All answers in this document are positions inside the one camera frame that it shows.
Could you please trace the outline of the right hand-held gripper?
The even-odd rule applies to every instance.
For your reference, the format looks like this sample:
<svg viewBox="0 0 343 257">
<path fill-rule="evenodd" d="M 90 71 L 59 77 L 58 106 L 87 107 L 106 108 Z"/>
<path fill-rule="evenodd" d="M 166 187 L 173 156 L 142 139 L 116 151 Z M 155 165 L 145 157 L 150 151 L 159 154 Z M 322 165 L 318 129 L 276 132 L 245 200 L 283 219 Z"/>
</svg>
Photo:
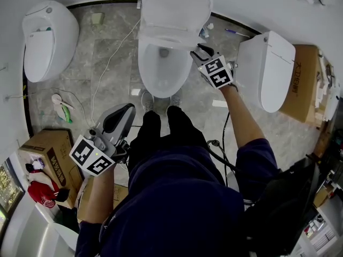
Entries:
<svg viewBox="0 0 343 257">
<path fill-rule="evenodd" d="M 213 48 L 199 43 L 197 52 L 191 51 L 190 56 L 197 65 L 202 77 L 213 88 L 220 89 L 233 82 L 233 76 L 224 55 L 212 59 L 214 56 Z"/>
</svg>

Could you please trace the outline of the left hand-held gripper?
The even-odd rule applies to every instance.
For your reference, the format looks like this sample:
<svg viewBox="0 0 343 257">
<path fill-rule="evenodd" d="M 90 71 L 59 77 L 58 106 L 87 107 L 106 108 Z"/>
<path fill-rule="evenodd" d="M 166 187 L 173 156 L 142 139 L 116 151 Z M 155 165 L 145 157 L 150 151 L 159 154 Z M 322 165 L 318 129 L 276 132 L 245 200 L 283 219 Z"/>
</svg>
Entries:
<svg viewBox="0 0 343 257">
<path fill-rule="evenodd" d="M 99 176 L 128 158 L 125 138 L 136 115 L 132 103 L 119 104 L 105 111 L 99 123 L 80 135 L 69 156 L 82 171 Z"/>
</svg>

